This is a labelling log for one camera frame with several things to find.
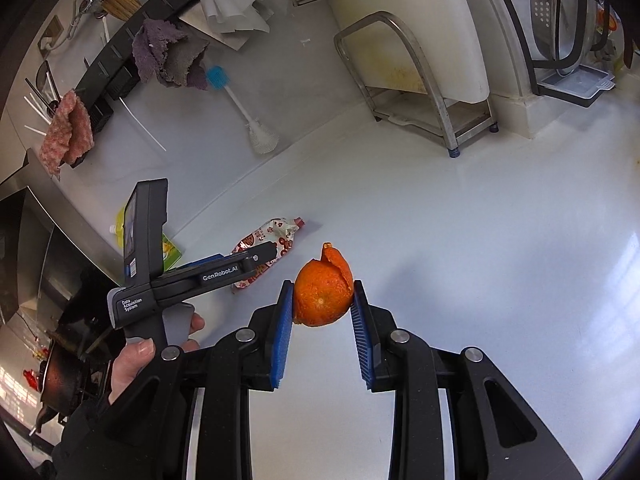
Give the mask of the black sleeve forearm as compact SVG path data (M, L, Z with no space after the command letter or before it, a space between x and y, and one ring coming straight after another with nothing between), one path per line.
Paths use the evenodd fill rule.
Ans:
M53 479L156 479L154 411L144 394L87 403L73 414L52 455Z

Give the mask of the left hand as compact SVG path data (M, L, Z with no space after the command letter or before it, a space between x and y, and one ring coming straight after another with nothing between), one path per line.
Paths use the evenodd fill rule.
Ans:
M183 348L185 352L200 348L200 344L190 336L205 327L205 320L190 304L179 304L167 309L163 313L163 325L168 325L167 341L170 344ZM155 351L151 338L134 338L126 343L113 363L109 404L113 404L154 359Z

